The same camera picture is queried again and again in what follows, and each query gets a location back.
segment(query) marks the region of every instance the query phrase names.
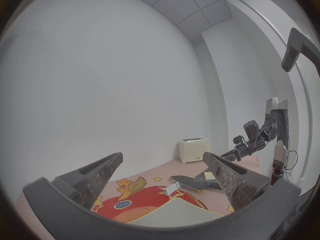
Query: knife blade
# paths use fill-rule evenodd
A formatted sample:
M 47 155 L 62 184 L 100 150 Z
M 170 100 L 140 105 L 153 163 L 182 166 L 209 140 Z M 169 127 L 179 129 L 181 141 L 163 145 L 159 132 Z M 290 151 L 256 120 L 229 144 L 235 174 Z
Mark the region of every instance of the knife blade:
M 192 189 L 195 189 L 195 190 L 203 190 L 204 187 L 210 185 L 210 182 L 198 180 L 195 178 L 190 178 L 190 177 L 183 176 L 183 175 L 171 176 L 171 178 L 173 180 L 175 180 L 176 182 L 179 182 L 179 183 L 181 183 L 187 187 L 190 187 Z

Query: cartoon print tablecloth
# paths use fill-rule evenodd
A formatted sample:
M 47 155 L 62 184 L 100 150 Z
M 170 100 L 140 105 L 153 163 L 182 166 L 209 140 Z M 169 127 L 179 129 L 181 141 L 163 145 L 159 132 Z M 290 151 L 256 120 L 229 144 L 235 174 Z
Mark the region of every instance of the cartoon print tablecloth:
M 249 170 L 261 174 L 256 156 L 247 156 L 235 162 Z M 231 214 L 234 210 L 221 190 L 204 188 L 202 191 L 182 186 L 166 196 L 162 189 L 173 184 L 173 175 L 194 178 L 207 169 L 203 161 L 182 164 L 172 160 L 135 176 L 108 182 L 91 211 L 115 221 L 128 223 L 163 206 L 173 198 L 181 198 L 191 205 L 221 214 Z

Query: ceiling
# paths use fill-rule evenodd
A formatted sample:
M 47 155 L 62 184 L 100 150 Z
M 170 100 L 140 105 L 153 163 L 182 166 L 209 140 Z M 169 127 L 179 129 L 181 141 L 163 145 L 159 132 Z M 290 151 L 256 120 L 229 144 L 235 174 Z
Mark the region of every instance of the ceiling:
M 142 0 L 169 19 L 193 43 L 203 42 L 201 32 L 232 18 L 225 0 Z M 303 13 L 292 0 L 272 0 L 293 19 Z

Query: bread slice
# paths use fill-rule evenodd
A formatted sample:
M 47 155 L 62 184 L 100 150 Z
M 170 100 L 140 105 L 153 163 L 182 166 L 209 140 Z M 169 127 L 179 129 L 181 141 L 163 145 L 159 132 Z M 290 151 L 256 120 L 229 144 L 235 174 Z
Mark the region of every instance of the bread slice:
M 215 180 L 216 178 L 214 177 L 214 175 L 212 174 L 212 172 L 210 171 L 204 171 L 203 172 L 203 177 L 206 181 L 211 181 L 211 180 Z

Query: white toaster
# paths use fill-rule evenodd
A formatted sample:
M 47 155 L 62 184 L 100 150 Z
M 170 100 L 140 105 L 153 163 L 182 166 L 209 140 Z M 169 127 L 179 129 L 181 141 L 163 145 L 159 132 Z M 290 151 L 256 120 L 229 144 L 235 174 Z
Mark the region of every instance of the white toaster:
M 179 141 L 179 158 L 183 164 L 203 160 L 205 152 L 210 152 L 209 138 L 188 138 Z

